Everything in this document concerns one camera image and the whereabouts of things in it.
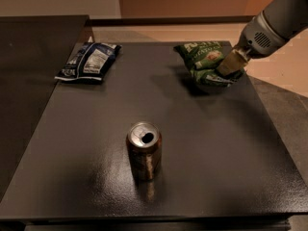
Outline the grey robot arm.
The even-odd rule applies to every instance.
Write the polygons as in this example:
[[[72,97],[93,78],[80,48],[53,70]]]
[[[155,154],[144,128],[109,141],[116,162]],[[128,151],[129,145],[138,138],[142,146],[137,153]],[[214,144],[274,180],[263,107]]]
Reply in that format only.
[[[272,0],[244,26],[216,71],[228,78],[251,59],[270,56],[307,27],[308,0]]]

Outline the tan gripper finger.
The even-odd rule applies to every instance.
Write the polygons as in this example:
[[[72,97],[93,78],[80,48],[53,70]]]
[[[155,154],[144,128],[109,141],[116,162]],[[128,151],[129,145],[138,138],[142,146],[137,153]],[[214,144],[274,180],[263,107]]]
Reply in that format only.
[[[250,58],[241,48],[233,48],[216,68],[216,72],[225,78],[229,78],[235,72],[243,69]]]

